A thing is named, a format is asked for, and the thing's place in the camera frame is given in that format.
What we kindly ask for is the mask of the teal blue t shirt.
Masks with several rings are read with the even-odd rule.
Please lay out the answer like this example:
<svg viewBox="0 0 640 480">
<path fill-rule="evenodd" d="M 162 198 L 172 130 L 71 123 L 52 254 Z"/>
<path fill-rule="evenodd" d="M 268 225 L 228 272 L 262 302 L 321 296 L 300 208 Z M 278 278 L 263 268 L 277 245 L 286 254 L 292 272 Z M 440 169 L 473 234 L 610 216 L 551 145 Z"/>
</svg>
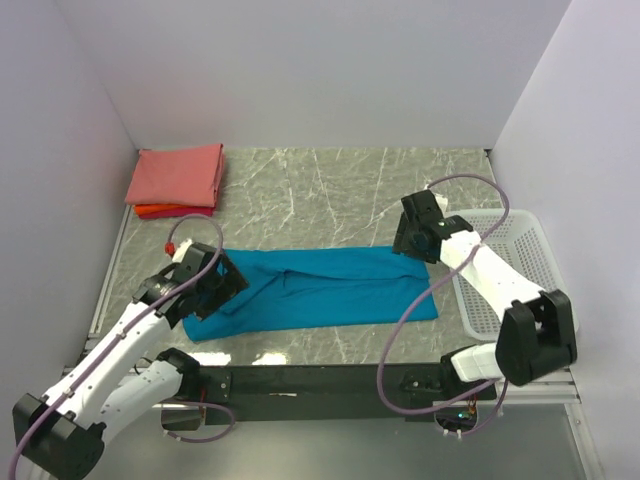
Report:
<svg viewBox="0 0 640 480">
<path fill-rule="evenodd" d="M 394 323 L 430 285 L 424 263 L 388 246 L 226 253 L 249 286 L 207 318 L 187 317 L 183 327 L 193 342 Z"/>
</svg>

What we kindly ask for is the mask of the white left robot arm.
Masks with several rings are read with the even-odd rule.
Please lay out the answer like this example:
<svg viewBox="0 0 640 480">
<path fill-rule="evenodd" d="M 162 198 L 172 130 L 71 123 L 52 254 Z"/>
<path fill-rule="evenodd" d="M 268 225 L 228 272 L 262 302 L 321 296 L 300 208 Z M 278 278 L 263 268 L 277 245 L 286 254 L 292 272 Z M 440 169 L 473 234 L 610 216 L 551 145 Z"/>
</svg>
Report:
<svg viewBox="0 0 640 480">
<path fill-rule="evenodd" d="M 202 406 L 200 364 L 176 348 L 158 354 L 143 374 L 124 378 L 182 320 L 210 316 L 247 286 L 222 248 L 184 242 L 170 265 L 141 283 L 116 325 L 70 373 L 41 396 L 26 394 L 14 405 L 9 478 L 27 458 L 58 479 L 83 479 L 107 443 L 153 405 Z"/>
</svg>

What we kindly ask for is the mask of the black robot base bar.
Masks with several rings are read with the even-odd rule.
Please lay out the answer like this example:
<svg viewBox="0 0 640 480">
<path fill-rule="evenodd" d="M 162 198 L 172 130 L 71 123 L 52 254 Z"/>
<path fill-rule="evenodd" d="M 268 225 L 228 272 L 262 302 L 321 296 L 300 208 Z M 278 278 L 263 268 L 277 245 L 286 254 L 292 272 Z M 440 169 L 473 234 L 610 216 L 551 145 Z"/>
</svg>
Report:
<svg viewBox="0 0 640 480">
<path fill-rule="evenodd" d="M 168 398 L 225 406 L 239 422 L 391 418 L 380 400 L 377 366 L 203 366 Z M 442 363 L 387 364 L 383 388 L 400 408 L 419 409 L 478 386 L 453 378 Z"/>
</svg>

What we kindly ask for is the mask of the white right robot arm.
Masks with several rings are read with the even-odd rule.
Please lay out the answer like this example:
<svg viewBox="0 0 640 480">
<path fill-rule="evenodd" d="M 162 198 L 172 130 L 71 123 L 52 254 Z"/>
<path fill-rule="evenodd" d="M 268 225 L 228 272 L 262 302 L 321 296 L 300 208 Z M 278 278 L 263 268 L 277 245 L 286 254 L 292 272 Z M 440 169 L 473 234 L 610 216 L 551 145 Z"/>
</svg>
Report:
<svg viewBox="0 0 640 480">
<path fill-rule="evenodd" d="M 444 395 L 460 399 L 474 382 L 506 379 L 521 387 L 574 364 L 578 357 L 573 310 L 559 289 L 547 291 L 517 272 L 459 215 L 446 217 L 436 195 L 423 190 L 401 199 L 392 251 L 442 263 L 461 276 L 497 315 L 497 341 L 444 357 Z"/>
</svg>

